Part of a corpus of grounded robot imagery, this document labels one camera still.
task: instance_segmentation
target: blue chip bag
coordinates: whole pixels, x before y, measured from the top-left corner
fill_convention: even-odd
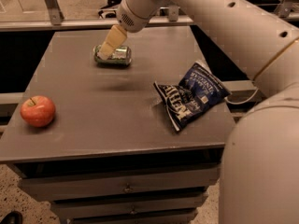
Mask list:
[[[231,94],[203,66],[203,61],[196,61],[178,85],[154,83],[177,132]]]

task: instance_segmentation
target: apple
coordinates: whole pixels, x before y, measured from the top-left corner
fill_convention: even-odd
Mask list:
[[[55,116],[54,102],[42,95],[37,95],[26,100],[20,109],[21,117],[34,127],[45,127],[50,124]]]

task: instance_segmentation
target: speckled floor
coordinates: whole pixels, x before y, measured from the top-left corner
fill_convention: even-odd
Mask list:
[[[59,0],[67,20],[99,19],[99,7],[107,0]],[[48,21],[43,0],[0,0],[1,21]],[[0,165],[0,220],[13,210],[23,214],[23,224],[59,224],[47,202],[38,203],[18,188],[20,178],[5,165]],[[198,208],[192,224],[218,223],[219,184],[208,189],[209,197]]]

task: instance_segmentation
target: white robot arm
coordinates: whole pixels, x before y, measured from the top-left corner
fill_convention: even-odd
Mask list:
[[[122,0],[119,24],[138,32],[167,1],[269,97],[226,142],[220,224],[298,223],[299,30],[245,0]]]

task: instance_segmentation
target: chip bag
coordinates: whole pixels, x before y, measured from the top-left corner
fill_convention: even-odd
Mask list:
[[[196,61],[178,85],[154,83],[177,132],[231,94],[204,66]]]

